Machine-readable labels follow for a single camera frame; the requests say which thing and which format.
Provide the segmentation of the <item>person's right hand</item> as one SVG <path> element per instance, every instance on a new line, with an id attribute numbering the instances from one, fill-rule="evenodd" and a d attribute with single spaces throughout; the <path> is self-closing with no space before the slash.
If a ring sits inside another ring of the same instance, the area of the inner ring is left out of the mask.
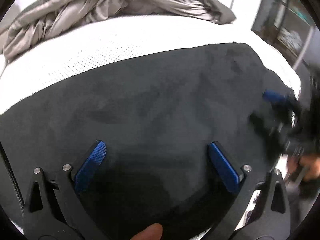
<path id="1" fill-rule="evenodd" d="M 293 174 L 296 171 L 296 169 L 298 168 L 298 165 L 307 167 L 307 173 L 303 178 L 304 181 L 314 180 L 319 177 L 319 174 L 320 174 L 319 155 L 317 154 L 303 155 L 300 158 L 288 156 L 287 172 L 289 175 Z"/>

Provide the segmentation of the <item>person's left hand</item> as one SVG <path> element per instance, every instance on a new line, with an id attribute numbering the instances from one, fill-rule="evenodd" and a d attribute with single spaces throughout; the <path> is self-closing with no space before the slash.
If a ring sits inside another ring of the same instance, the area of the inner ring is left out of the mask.
<path id="1" fill-rule="evenodd" d="M 163 233 L 163 227 L 159 223 L 148 226 L 143 231 L 137 233 L 131 240 L 160 240 Z"/>

